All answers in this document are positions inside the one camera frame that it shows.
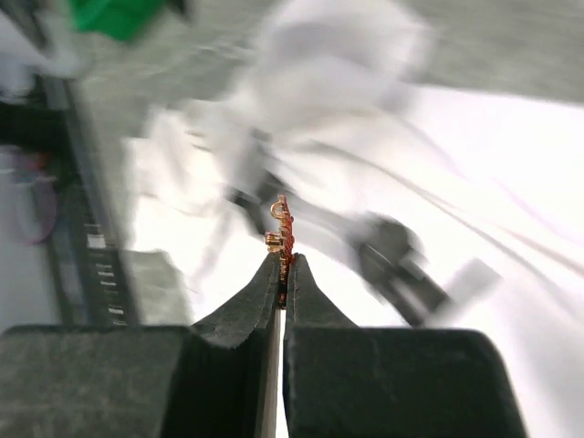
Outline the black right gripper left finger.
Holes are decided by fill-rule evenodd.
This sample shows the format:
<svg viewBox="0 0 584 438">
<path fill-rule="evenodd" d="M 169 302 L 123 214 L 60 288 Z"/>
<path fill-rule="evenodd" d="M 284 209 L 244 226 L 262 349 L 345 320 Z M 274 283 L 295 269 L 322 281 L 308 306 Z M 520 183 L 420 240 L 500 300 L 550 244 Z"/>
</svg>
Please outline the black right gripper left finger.
<svg viewBox="0 0 584 438">
<path fill-rule="evenodd" d="M 272 437 L 279 263 L 195 325 L 20 326 L 1 338 L 4 437 Z"/>
</svg>

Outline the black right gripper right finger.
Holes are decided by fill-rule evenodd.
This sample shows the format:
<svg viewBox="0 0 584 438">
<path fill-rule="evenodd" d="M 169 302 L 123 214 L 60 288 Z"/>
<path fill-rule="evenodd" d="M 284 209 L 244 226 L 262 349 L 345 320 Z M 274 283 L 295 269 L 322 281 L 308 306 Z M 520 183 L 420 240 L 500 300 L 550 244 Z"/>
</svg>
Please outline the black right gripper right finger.
<svg viewBox="0 0 584 438">
<path fill-rule="evenodd" d="M 361 328 L 290 268 L 283 395 L 292 437 L 523 437 L 501 355 L 469 329 Z"/>
</svg>

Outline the white garment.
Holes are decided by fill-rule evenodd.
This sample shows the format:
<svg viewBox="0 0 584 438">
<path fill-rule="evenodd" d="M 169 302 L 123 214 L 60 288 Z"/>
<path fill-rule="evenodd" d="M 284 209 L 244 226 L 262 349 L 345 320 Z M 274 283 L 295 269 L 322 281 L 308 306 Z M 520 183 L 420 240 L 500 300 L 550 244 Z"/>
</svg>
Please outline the white garment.
<svg viewBox="0 0 584 438">
<path fill-rule="evenodd" d="M 583 108 L 421 86 L 435 34 L 388 1 L 283 1 L 215 100 L 151 109 L 123 142 L 127 249 L 162 253 L 190 318 L 262 256 L 230 204 L 283 182 L 323 287 L 356 322 L 404 324 L 373 301 L 391 271 L 381 220 L 414 233 L 397 284 L 415 319 L 489 335 L 533 437 L 583 434 Z"/>
</svg>

